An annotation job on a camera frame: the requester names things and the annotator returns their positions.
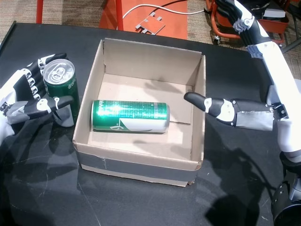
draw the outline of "green can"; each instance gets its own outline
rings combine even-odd
[[[74,102],[54,113],[55,121],[63,126],[73,126],[79,114],[79,92],[73,63],[58,59],[45,66],[43,78],[50,97],[72,96]]]
[[[95,100],[91,125],[95,130],[165,133],[170,119],[166,103]]]

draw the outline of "black table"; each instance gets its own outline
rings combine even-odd
[[[97,28],[17,23],[0,55],[0,85],[33,60],[66,52],[83,96],[105,37],[203,52],[207,96],[259,100],[259,71],[247,52]],[[282,179],[277,133],[235,129],[206,117],[205,160],[186,188],[81,169],[74,128],[50,116],[26,123],[0,150],[1,213],[22,226],[271,226],[270,196]]]

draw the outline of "cable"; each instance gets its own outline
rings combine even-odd
[[[177,3],[177,2],[181,2],[181,1],[187,1],[187,0],[177,0],[177,1],[172,1],[172,2],[169,2],[169,3],[166,3],[166,4],[162,5],[161,7],[166,7],[166,6],[169,6],[169,5],[171,5],[171,4],[175,4],[175,3]],[[160,8],[154,9],[150,14],[156,12],[158,9],[160,9]]]
[[[133,8],[131,8],[129,11],[127,11],[122,19],[124,19],[130,12],[132,12],[134,9],[138,8],[138,7],[141,7],[141,6],[148,6],[148,7],[154,7],[154,8],[160,8],[160,9],[163,9],[163,10],[166,10],[168,12],[171,12],[171,13],[177,13],[177,14],[182,14],[182,15],[193,15],[193,14],[197,14],[197,13],[202,13],[204,12],[204,10],[201,10],[201,11],[198,11],[198,12],[192,12],[192,13],[184,13],[184,12],[178,12],[178,11],[173,11],[171,9],[168,9],[168,8],[164,8],[162,6],[157,6],[157,5],[151,5],[151,4],[140,4],[140,5],[137,5]]]

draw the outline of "caster wheel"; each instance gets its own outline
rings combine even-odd
[[[204,13],[211,14],[211,11],[207,9],[207,6],[204,7]]]
[[[214,45],[219,45],[221,43],[221,38],[220,36],[215,35],[213,38],[213,44]]]

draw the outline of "cardboard box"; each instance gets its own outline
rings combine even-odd
[[[186,186],[204,155],[205,114],[183,99],[205,95],[205,56],[146,43],[100,42],[75,127],[73,143],[83,169],[123,178]],[[93,131],[93,100],[165,102],[165,134]]]

